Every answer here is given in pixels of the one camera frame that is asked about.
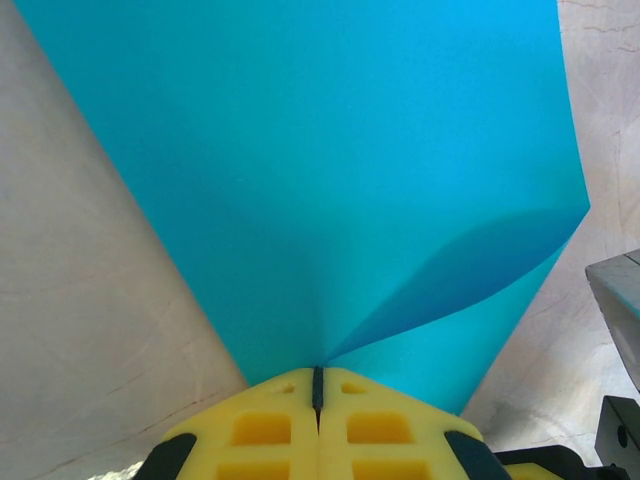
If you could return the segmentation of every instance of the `curved paper sheet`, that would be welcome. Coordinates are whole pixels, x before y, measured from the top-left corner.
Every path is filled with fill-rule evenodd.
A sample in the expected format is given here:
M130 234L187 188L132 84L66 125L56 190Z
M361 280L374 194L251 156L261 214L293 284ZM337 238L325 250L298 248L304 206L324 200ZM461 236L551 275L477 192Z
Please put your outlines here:
M251 383L457 408L587 209L553 0L16 3ZM386 347L461 325L455 388Z

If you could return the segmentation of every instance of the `rectangular hole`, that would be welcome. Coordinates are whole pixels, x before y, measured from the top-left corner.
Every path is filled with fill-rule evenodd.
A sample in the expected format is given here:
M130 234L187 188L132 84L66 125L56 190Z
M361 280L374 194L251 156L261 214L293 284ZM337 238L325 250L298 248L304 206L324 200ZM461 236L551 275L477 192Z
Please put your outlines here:
M409 422L395 412L354 413L347 420L349 443L413 443Z
M431 480L422 460L354 460L353 480Z
M282 413L246 413L233 425L231 445L291 443L291 420Z
M289 462L223 463L216 480L289 480Z

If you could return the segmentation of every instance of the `marble surface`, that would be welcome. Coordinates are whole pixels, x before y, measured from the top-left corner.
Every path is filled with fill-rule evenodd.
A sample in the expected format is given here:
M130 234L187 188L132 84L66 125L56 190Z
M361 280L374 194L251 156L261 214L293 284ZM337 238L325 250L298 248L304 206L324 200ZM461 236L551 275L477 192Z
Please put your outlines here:
M640 247L640 9L559 3L593 203L466 409L496 449L597 463L602 395L637 395L584 267ZM84 479L138 461L243 382L10 0L0 0L0 465Z

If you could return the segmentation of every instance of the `black plastic part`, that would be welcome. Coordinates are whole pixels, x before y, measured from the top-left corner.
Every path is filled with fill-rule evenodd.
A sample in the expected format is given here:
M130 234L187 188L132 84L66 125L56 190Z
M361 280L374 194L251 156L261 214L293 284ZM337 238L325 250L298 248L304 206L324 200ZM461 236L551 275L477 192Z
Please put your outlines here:
M576 452L562 445L500 452L496 457L503 465L535 463L563 480L629 480L622 468L585 467Z
M133 480L176 480L196 440L195 435L183 433L157 445Z
M605 396L596 435L596 452L603 465L624 468L640 479L640 407L630 398Z
M444 434L469 480L511 480L489 447L462 432Z
M324 407L324 371L322 367L313 367L311 405L316 411L316 422L318 423L318 431L320 431L320 414L322 407Z

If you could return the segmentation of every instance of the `blue sheet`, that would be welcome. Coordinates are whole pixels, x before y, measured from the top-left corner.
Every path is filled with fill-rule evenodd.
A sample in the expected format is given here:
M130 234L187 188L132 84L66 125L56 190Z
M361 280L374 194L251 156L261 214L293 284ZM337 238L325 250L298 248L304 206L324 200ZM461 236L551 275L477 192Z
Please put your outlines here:
M250 383L459 411L588 208L554 0L16 3Z

